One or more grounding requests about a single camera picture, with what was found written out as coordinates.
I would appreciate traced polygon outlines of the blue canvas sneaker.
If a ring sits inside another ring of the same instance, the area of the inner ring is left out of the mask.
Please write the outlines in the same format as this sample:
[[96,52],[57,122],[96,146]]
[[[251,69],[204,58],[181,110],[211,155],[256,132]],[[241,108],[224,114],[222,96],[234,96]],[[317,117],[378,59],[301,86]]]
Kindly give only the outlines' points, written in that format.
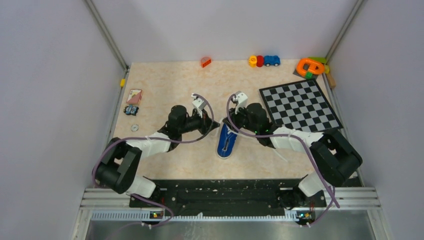
[[225,123],[222,124],[216,149],[220,158],[226,159],[231,156],[237,136],[237,132],[231,130]]

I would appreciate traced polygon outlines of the white shoelace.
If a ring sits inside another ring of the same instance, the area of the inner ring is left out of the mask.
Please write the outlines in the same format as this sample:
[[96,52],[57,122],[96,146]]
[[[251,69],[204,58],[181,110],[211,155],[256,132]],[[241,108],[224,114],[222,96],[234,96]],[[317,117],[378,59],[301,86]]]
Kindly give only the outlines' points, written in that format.
[[[230,127],[229,126],[227,126],[225,123],[223,124],[224,126],[226,126],[226,133],[227,134],[234,134],[234,135],[236,135],[236,136],[241,136],[242,138],[245,138],[245,139],[249,139],[249,140],[252,140],[252,141],[256,141],[257,139],[255,138],[255,137],[251,137],[251,136],[246,136],[246,135],[244,135],[244,134],[241,134],[241,133],[239,133],[239,132],[235,132],[235,131],[233,131],[233,130],[231,130],[230,129]],[[275,150],[275,149],[272,149],[272,151],[279,157],[279,158],[281,158],[282,160],[284,160],[286,163],[289,163],[289,161],[288,161],[288,159],[286,159],[283,155],[281,155],[280,153],[278,153],[277,152],[277,150]]]

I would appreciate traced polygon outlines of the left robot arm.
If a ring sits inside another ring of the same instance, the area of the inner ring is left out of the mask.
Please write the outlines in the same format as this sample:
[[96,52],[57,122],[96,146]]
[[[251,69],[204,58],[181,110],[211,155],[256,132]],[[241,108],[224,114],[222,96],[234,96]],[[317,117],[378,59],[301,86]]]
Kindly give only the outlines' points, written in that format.
[[154,134],[140,139],[112,138],[93,168],[94,182],[117,194],[139,195],[147,206],[154,207],[161,194],[152,180],[137,176],[140,161],[174,150],[182,143],[183,134],[199,131],[204,138],[219,126],[204,109],[193,109],[189,115],[185,106],[175,105],[165,125]]

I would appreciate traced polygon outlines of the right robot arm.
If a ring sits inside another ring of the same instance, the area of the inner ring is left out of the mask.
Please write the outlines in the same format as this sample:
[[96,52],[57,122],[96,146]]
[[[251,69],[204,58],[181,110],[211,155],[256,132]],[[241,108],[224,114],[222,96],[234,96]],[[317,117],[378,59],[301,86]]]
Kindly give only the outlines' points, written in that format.
[[348,140],[336,129],[305,132],[277,126],[270,122],[259,103],[226,107],[227,124],[240,134],[256,139],[262,146],[305,153],[313,166],[295,186],[293,200],[307,206],[319,191],[333,194],[330,187],[342,186],[362,165],[363,159]]

